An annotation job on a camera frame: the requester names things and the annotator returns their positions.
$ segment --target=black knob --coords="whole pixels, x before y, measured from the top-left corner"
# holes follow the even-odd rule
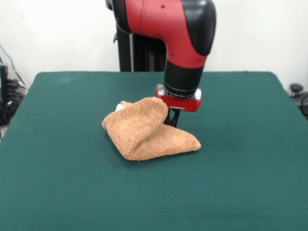
[[[290,88],[291,88],[291,91],[294,93],[299,93],[300,91],[304,89],[302,85],[297,84],[297,83],[291,84]]]

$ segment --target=table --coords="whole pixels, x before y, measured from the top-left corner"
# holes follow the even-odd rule
[[[0,144],[0,230],[308,230],[308,124],[277,77],[204,73],[178,123],[202,149],[127,161],[101,122],[162,79],[38,74]]]

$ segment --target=towel fold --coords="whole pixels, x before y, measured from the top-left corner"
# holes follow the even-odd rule
[[[120,104],[103,120],[102,127],[125,159],[149,160],[201,148],[192,134],[163,124],[168,107],[161,99],[151,97]]]

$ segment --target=black stand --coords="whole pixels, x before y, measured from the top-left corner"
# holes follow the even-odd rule
[[[166,47],[163,41],[117,29],[120,71],[164,71]]]

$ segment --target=white object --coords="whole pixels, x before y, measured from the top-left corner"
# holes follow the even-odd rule
[[[115,108],[115,111],[119,111],[119,110],[122,110],[123,109],[123,105],[121,103],[119,103],[116,108]]]

